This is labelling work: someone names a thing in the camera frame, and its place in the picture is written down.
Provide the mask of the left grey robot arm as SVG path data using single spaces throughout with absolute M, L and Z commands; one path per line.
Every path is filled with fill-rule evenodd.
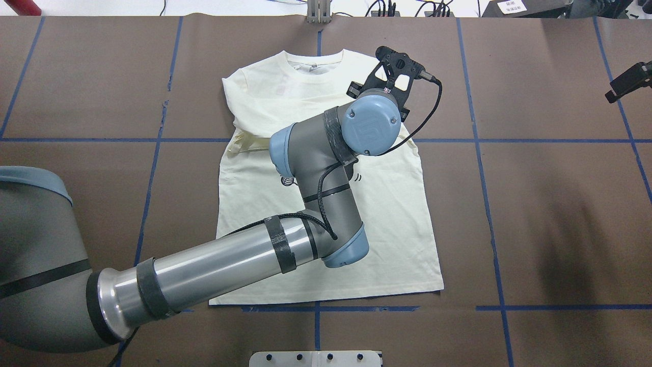
M 94 271 L 58 175 L 2 167 L 2 340 L 49 353 L 128 343 L 137 329 L 187 307 L 321 259 L 331 269 L 369 251 L 349 182 L 358 156 L 397 148 L 410 90 L 407 76 L 442 83 L 405 53 L 380 46 L 382 79 L 352 82 L 352 102 L 272 135 L 277 172 L 293 177 L 305 209 L 261 219 L 219 239 L 123 271 Z

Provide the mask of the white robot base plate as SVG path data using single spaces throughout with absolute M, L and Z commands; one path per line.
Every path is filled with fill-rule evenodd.
M 259 351 L 249 366 L 383 366 L 381 351 Z

